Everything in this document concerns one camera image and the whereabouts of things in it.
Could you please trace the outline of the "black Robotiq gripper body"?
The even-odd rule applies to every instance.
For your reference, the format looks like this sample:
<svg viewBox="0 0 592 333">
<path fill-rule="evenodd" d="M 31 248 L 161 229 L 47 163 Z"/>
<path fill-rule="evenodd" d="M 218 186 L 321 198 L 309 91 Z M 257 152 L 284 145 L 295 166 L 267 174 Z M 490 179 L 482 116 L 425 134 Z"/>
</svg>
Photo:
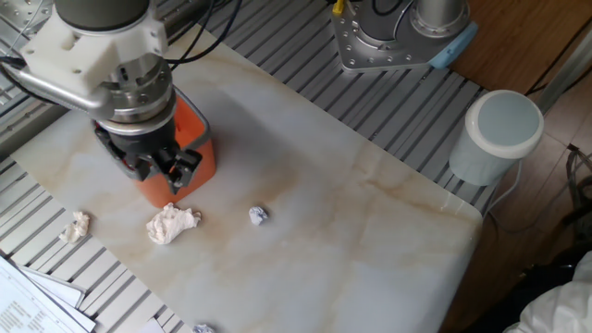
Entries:
<svg viewBox="0 0 592 333">
<path fill-rule="evenodd" d="M 159 129 L 144 134 L 122 135 L 107 132 L 115 146 L 122 150 L 126 154 L 126 157 L 128 155 L 131 158 L 140 155 L 155 155 L 158 151 L 171 146 L 178 146 L 180 148 L 175 138 L 176 126 L 173 119 L 170 119 Z"/>
</svg>

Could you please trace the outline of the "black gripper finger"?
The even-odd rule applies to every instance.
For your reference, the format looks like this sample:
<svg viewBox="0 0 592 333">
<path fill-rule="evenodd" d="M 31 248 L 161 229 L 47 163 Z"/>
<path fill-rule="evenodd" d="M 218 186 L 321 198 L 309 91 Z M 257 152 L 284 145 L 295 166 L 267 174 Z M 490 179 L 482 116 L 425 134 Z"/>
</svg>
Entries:
<svg viewBox="0 0 592 333">
<path fill-rule="evenodd" d="M 177 194 L 181 188 L 190 185 L 202 159 L 196 151 L 171 146 L 155 154 L 154 164 L 165 177 L 170 192 Z"/>
<path fill-rule="evenodd" d="M 104 130 L 103 128 L 95 128 L 94 134 L 97 137 L 98 141 L 104 146 L 106 151 L 111 155 L 111 157 L 115 160 L 116 164 L 125 172 L 129 172 L 130 174 L 136 171 L 134 165 L 130 165 L 125 157 L 126 154 L 117 148 L 113 143 L 109 133 Z"/>
</svg>

